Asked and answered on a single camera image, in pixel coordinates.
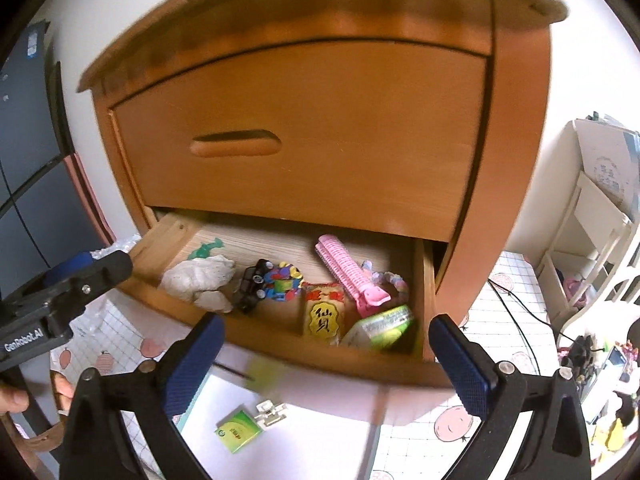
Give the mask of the left human hand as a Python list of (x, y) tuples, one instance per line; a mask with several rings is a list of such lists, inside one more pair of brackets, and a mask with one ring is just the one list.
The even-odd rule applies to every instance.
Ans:
[[(51, 382), (53, 392), (58, 402), (58, 412), (67, 415), (72, 406), (73, 396), (75, 393), (74, 386), (66, 379), (64, 375), (52, 370)], [(6, 413), (23, 413), (29, 407), (29, 398), (26, 391), (9, 386), (4, 382), (0, 387), (0, 411)]]

